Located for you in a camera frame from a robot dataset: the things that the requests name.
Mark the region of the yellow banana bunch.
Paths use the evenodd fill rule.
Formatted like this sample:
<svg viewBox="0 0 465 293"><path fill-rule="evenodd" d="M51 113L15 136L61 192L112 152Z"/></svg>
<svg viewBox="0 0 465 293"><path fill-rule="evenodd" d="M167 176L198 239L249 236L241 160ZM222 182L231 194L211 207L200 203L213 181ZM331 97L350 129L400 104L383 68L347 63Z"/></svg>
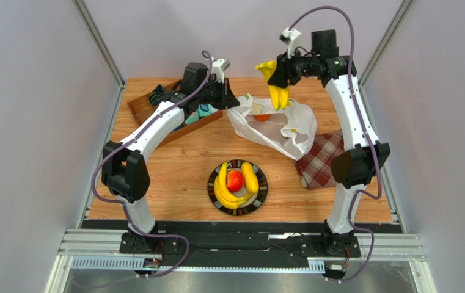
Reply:
<svg viewBox="0 0 465 293"><path fill-rule="evenodd" d="M236 210L246 204L253 194L250 194L245 186L238 192L229 192L226 186L226 177L229 170L228 162L223 162L214 182L214 194L218 201L227 209Z"/></svg>
<svg viewBox="0 0 465 293"><path fill-rule="evenodd" d="M261 72L261 74L264 76L267 82L271 77L274 76L276 68L277 62L275 60L260 63L255 66L255 69ZM290 89L288 87L282 88L276 85L268 84L268 90L273 108L276 111L279 111L280 109L285 109L288 106L290 99Z"/></svg>

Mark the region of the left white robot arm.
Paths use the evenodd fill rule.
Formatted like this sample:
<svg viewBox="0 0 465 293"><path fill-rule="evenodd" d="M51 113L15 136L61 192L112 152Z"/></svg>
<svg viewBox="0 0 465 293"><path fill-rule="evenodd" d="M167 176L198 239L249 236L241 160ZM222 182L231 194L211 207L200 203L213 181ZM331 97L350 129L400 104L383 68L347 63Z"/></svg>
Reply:
<svg viewBox="0 0 465 293"><path fill-rule="evenodd" d="M167 89L155 112L135 132L104 146L102 183L123 206L132 236L149 242L158 230L145 196L150 187L146 163L153 151L199 106L218 110L239 106L224 74L229 65L228 59L214 59L209 66L189 63L182 79Z"/></svg>

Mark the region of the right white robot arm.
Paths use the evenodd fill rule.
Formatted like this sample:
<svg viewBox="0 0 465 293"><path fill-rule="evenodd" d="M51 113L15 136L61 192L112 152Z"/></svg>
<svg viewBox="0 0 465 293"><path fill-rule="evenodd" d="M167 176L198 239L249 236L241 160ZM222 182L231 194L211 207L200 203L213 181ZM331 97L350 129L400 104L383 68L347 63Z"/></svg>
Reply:
<svg viewBox="0 0 465 293"><path fill-rule="evenodd" d="M312 33L312 49L301 54L302 33L286 28L280 35L285 53L275 61L256 67L262 71L275 110L290 103L290 86L302 78L317 78L328 92L341 125L344 152L331 162L336 182L332 210L324 221L318 244L327 255L339 255L354 243L353 217L360 194L365 193L373 177L380 178L380 169L390 155L388 143L380 142L370 126L361 95L355 88L357 71L351 55L341 56L333 29Z"/></svg>

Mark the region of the white plastic bag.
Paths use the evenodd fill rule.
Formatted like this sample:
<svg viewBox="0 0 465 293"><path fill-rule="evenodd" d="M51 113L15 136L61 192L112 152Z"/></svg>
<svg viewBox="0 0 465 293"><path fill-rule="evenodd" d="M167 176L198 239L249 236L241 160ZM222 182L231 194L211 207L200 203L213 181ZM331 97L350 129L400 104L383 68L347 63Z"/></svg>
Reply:
<svg viewBox="0 0 465 293"><path fill-rule="evenodd" d="M227 111L237 135L296 161L310 151L317 121L308 105L291 99L285 109L276 111L270 98L257 98L247 93L238 100L240 106ZM256 121L254 115L260 114L271 114L271 118L265 122Z"/></svg>

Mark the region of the red fake apple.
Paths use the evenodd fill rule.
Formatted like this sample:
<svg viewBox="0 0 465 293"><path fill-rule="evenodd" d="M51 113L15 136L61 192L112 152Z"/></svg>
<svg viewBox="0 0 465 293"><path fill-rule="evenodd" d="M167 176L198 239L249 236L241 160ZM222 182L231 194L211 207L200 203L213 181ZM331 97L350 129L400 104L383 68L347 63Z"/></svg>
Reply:
<svg viewBox="0 0 465 293"><path fill-rule="evenodd" d="M226 186L229 192L238 192L243 188L244 176L239 170L229 170L226 177Z"/></svg>

